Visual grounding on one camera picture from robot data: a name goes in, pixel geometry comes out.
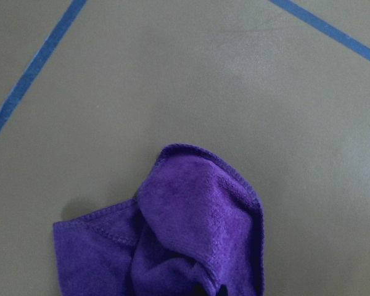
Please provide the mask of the purple microfibre cloth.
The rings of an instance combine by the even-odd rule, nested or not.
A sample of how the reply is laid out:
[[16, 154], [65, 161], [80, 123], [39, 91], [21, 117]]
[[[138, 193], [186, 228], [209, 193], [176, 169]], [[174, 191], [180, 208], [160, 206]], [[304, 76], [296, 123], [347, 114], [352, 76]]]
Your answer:
[[215, 154], [162, 149], [131, 199], [53, 225], [62, 295], [262, 295], [263, 207]]

